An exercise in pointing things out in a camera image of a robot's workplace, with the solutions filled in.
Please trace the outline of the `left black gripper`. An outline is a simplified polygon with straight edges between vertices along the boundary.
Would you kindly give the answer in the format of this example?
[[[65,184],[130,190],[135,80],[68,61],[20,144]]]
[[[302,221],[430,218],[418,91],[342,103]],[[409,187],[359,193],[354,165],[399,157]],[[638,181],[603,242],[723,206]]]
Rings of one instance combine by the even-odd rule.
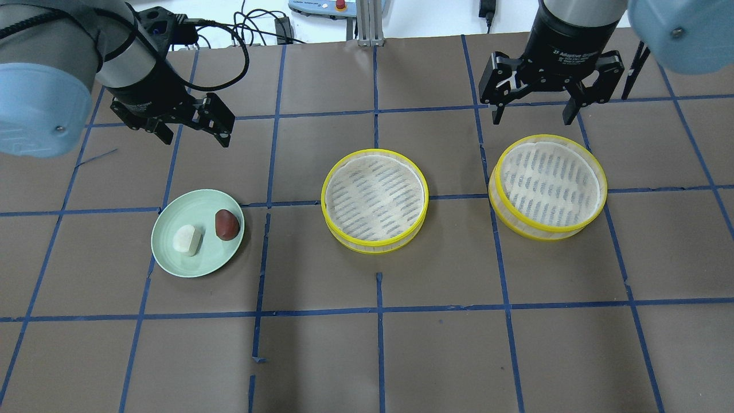
[[[135,84],[108,89],[132,115],[148,119],[149,133],[155,134],[165,145],[172,144],[174,136],[167,121],[205,131],[215,137],[222,148],[230,146],[236,116],[215,92],[207,92],[196,101],[195,120],[195,99],[165,59],[156,62],[150,73]]]

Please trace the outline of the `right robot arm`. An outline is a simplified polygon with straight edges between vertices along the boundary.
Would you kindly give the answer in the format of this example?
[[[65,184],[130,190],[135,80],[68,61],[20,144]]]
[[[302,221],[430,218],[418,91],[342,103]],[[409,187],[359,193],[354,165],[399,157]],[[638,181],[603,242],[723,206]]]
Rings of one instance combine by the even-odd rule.
[[[540,1],[521,57],[493,52],[479,101],[499,124],[505,107],[532,92],[569,95],[572,123],[605,104],[624,79],[627,99],[650,56],[675,73],[713,73],[732,64],[731,1]]]

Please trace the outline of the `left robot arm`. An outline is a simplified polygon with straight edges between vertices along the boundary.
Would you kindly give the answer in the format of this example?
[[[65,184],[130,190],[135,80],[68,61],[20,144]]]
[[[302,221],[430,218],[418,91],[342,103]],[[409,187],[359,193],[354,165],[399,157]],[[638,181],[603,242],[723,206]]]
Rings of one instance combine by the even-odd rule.
[[[79,140],[95,82],[112,94],[112,112],[130,129],[170,144],[181,124],[230,144],[235,115],[220,86],[183,79],[167,61],[216,22],[162,7],[137,11],[123,1],[3,1],[1,149],[52,158]]]

